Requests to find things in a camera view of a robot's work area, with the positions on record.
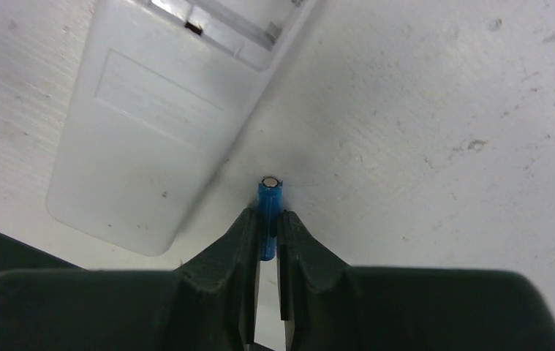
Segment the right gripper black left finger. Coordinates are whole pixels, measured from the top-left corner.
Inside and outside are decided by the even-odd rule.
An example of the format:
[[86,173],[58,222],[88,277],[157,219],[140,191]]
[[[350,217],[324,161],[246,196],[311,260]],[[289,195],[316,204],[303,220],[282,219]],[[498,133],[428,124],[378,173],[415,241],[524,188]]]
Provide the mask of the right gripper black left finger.
[[259,231],[244,209],[217,241],[163,271],[2,271],[0,350],[248,350]]

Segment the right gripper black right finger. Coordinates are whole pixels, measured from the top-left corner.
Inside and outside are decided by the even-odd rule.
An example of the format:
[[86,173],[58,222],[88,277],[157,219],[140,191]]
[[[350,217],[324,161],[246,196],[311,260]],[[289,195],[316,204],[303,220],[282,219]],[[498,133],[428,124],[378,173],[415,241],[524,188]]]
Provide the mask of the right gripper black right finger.
[[276,234],[288,350],[555,350],[555,319],[520,274],[352,266],[292,211]]

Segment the blue battery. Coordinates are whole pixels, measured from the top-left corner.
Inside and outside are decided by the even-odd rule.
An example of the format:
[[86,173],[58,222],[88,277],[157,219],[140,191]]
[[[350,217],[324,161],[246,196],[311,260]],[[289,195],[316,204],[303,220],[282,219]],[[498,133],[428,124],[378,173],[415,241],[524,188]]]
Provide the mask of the blue battery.
[[262,217],[260,259],[268,262],[276,255],[276,219],[282,210],[283,183],[267,176],[258,184],[257,211]]

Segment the white remote control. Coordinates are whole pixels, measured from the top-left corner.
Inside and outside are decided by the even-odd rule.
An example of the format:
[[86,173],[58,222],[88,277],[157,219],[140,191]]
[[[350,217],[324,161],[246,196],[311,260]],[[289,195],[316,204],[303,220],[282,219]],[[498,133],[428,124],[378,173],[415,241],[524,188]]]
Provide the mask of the white remote control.
[[314,1],[98,1],[48,213],[159,256],[225,160]]

